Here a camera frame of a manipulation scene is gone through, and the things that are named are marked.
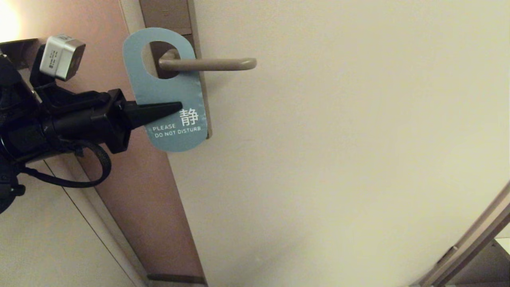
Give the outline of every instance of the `lever door handle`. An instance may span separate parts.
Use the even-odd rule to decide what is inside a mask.
[[[168,50],[159,59],[161,69],[169,71],[241,71],[257,66],[257,59],[180,59],[176,49]]]

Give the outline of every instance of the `chinese character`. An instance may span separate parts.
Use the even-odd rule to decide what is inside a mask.
[[[194,125],[198,121],[198,113],[194,109],[181,110],[180,114],[183,126]]]

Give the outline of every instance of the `door handle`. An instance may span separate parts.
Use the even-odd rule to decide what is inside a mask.
[[[159,65],[169,71],[241,71],[255,68],[257,59],[180,59],[177,49],[170,49],[161,56]]]

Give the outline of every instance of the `blue door hanger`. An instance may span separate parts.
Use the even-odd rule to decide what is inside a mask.
[[[145,125],[152,144],[163,151],[183,152],[207,137],[206,109],[197,71],[181,71],[172,79],[150,75],[142,60],[143,48],[153,41],[167,42],[179,52],[181,59],[195,59],[190,42],[180,34],[147,28],[133,33],[124,42],[124,63],[138,105],[181,102],[182,110]]]

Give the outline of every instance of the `black cable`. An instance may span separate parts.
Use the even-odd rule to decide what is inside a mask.
[[[62,178],[58,178],[55,176],[47,175],[44,173],[41,173],[37,171],[36,169],[31,169],[27,167],[22,167],[20,169],[21,173],[28,174],[30,176],[33,176],[39,180],[42,180],[47,183],[59,185],[62,187],[71,187],[71,188],[87,188],[87,187],[93,187],[100,183],[102,183],[112,171],[112,162],[110,160],[110,157],[106,153],[106,151],[100,147],[99,145],[87,141],[87,140],[76,140],[71,142],[72,144],[79,145],[81,147],[89,148],[98,158],[99,163],[101,164],[101,167],[103,168],[103,174],[101,174],[101,177],[96,180],[88,181],[88,182],[80,182],[80,181],[71,181],[66,180]]]

